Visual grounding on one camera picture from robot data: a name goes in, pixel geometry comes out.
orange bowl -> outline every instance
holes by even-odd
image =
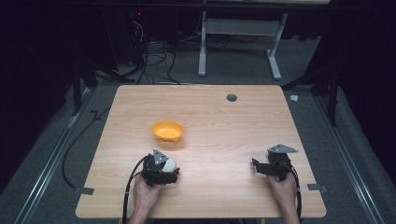
[[[184,128],[173,121],[160,121],[151,127],[157,139],[165,142],[176,142],[184,133]]]

white stand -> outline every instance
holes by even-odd
[[[274,45],[266,51],[271,66],[273,77],[280,80],[281,75],[277,67],[275,53],[285,27],[288,14],[282,15],[280,21],[240,21],[227,19],[208,19],[206,12],[202,15],[201,50],[199,56],[198,75],[204,77],[206,74],[206,34],[222,35],[265,35],[274,37]]]

hand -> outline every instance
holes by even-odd
[[[150,187],[146,184],[141,174],[134,180],[134,212],[129,221],[130,224],[145,223],[149,211],[157,202],[163,185]]]
[[[268,181],[275,200],[279,204],[282,222],[284,224],[300,223],[296,211],[296,182],[292,173],[286,175],[286,179],[278,181],[277,176],[268,175]]]

dark background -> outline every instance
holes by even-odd
[[[356,118],[395,183],[396,172],[392,167],[396,159],[393,149],[396,145],[393,131],[396,126],[396,20],[392,13],[395,3],[390,0],[332,1],[332,6],[361,6],[362,9],[332,15],[291,12],[282,37],[298,35],[304,41],[322,36],[306,73],[324,66],[337,69],[339,84]],[[107,28],[119,27],[122,34],[127,24],[123,23],[120,13],[112,16],[111,11],[61,7],[49,0],[2,3],[1,191],[46,122],[64,104],[64,93],[72,83],[77,62],[88,58],[111,69],[120,60],[132,60],[122,58],[114,50],[117,46],[112,38],[116,36],[111,36]],[[144,16],[150,34],[173,45],[177,45],[177,31],[193,32],[198,20],[198,13],[174,10],[146,10]],[[250,16],[261,18],[262,14]],[[128,45],[127,42],[128,38],[124,39],[123,43]],[[133,49],[130,51],[131,55],[136,53]]]

gray carpet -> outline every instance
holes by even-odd
[[[249,41],[246,37],[235,38],[238,40],[232,40],[230,44],[220,49],[217,47],[225,43],[223,39],[209,40],[208,45],[213,48],[208,49],[207,53],[206,77],[197,76],[199,47],[192,45],[194,42],[188,43],[192,46],[166,47],[166,50],[172,50],[177,56],[170,75],[180,83],[283,85],[304,73],[318,43],[318,40],[305,42],[296,39],[282,40],[276,59],[283,78],[280,81],[274,81],[269,64],[263,58],[263,50],[270,48],[271,41],[267,38],[255,41]],[[164,50],[161,47],[161,44],[158,47],[153,45],[150,49]],[[165,62],[157,66],[156,60],[160,59],[159,56],[150,54],[150,63],[148,63],[146,74],[142,76],[141,84],[172,83],[166,79],[166,71],[172,64],[172,54],[168,53],[166,56]],[[120,65],[121,71],[127,69],[123,64]],[[98,88],[91,90],[92,97],[83,108],[76,127],[66,143],[67,147],[92,121],[92,110],[100,113],[111,106],[119,85],[119,82],[101,80]],[[291,94],[299,95],[297,103],[290,100]],[[337,144],[332,137],[332,130],[319,109],[318,98],[312,97],[306,86],[285,91],[285,97],[314,175],[318,183],[326,186],[328,190],[322,194],[327,207],[326,217],[306,219],[304,223],[372,223],[365,215],[361,200],[342,163]],[[339,94],[338,101],[337,130],[343,136],[346,147],[355,159],[356,166],[361,171],[369,190],[373,193],[375,204],[379,207],[384,223],[396,223],[395,188],[362,134],[359,123],[348,109],[342,92]],[[62,131],[71,119],[72,105],[72,97],[69,94],[66,105],[50,120],[31,153],[1,195],[0,223],[14,223],[17,219]],[[105,122],[106,115],[101,120],[97,120],[77,140],[67,155],[66,174],[70,181],[79,187],[82,187],[88,174]],[[61,163],[57,164],[55,173],[38,206],[33,209],[34,212],[29,217],[30,223],[118,223],[117,219],[76,217],[78,195],[65,184]],[[266,222],[280,223],[280,220],[269,218]]]

